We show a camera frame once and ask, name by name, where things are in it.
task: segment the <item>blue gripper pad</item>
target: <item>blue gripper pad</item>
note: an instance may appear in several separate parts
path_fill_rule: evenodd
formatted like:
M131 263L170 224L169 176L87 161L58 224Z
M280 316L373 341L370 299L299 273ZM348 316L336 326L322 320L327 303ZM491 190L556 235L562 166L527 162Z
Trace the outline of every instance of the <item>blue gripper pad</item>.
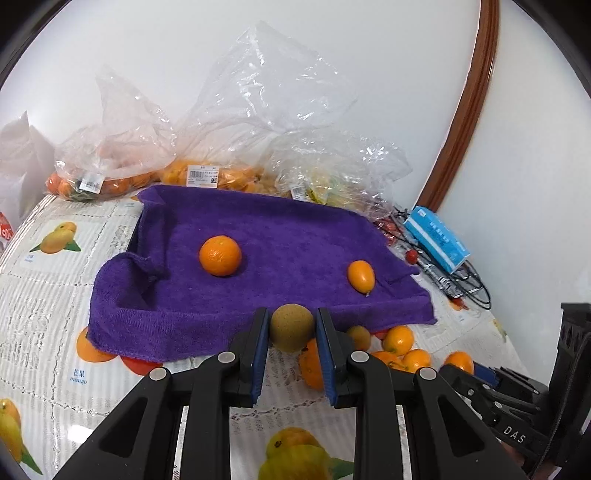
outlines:
M492 385L492 388L499 385L499 379L496 377L495 371L476 362L474 362L474 376Z
M331 406L339 402L339 392L346 395L348 389L343 390L342 382L347 377L345 356L341 349L337 331L326 308L318 309L316 313L316 343L322 370L324 393Z
M320 314L316 316L316 344L318 345L318 356L320 357L324 393L326 393L330 405L334 407L336 403L335 365L330 354L329 341Z
M269 311L265 309L262 318L261 330L256 342L254 360L252 362L252 388L251 397L253 405L261 395L262 380L265 376L265 363L267 362L267 350L269 349Z

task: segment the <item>printed tablecloth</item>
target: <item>printed tablecloth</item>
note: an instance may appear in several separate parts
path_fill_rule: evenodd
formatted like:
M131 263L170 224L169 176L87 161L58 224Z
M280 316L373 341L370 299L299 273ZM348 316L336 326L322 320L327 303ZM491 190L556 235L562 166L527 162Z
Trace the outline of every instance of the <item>printed tablecloth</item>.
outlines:
M96 273L126 249L141 210L142 205L130 198L73 203L47 196L0 258L0 398L9 398L18 408L23 441L43 473L22 464L31 479L52 478L141 379L136 372L146 371L145 365L120 357L87 362L76 349L88 325ZM35 249L56 228L75 230L77 248L68 244L55 254ZM482 364L527 373L490 312L476 307L457 311L426 278L415 279L431 293L438 323L411 328L417 345L432 353L434 367L461 349ZM379 340L372 341L372 349L380 349ZM177 372L197 367L202 360L188 358L164 366ZM353 461L354 409L334 410L322 394L309 389L295 356L270 349L258 404L252 410L233 408L231 416L233 479L255 479L268 439L287 426L310 430L331 456ZM403 419L400 430L406 452ZM182 437L181 426L175 478ZM408 476L407 453L404 458Z

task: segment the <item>plastic bag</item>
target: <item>plastic bag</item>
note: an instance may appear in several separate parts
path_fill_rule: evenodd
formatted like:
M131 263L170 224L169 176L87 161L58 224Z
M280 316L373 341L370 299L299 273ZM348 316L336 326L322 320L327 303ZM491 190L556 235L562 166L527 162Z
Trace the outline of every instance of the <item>plastic bag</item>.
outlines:
M0 131L0 248L3 250L43 197L43 180L53 160L39 158L27 113Z
M245 163L220 167L206 160L175 159L160 173L160 181L166 185L212 187L222 190L239 190L249 193L274 194L273 184L260 182L262 168Z
M322 56L259 22L213 66L180 122L177 158L243 170L265 141L330 125L354 102L351 82Z
M371 221L388 216L386 192L412 169L394 144L331 128L289 132L262 156L262 181L281 195L341 207Z
M96 79L101 125L77 130L56 149L57 178L47 187L67 200L124 194L158 180L174 158L174 132L160 107L105 67Z

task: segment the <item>blue box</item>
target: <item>blue box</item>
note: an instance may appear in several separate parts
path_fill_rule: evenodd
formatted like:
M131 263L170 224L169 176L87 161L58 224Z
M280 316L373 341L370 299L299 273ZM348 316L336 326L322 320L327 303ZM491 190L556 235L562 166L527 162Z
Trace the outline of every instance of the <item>blue box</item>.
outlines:
M439 217L425 207L415 207L404 226L448 273L455 272L470 255Z

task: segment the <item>mango illustration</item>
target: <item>mango illustration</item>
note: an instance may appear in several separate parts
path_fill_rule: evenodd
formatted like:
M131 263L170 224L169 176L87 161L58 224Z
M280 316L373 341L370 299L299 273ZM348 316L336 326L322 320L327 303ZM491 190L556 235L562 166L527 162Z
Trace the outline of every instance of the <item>mango illustration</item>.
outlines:
M76 224L74 222L62 222L58 226L56 226L55 231L59 230L69 230L72 233L76 233Z
M0 439L17 463L22 460L22 437L18 423L7 413L0 413Z
M331 458L307 430L288 427L267 443L258 480L337 480L351 475L353 462Z
M0 400L0 414L5 413L10 415L18 424L18 428L21 427L21 414L18 412L16 405L9 398L3 398Z
M267 458L272 458L279 453L283 453L286 449L295 445L320 446L318 440L316 440L308 430L298 427L288 427L271 437L271 440L267 443L267 449L265 451L267 453Z
M74 232L63 228L48 233L39 245L39 250L46 254L56 254L64 250L66 244L74 240Z
M267 459L258 480L332 480L330 456L322 447L295 445Z

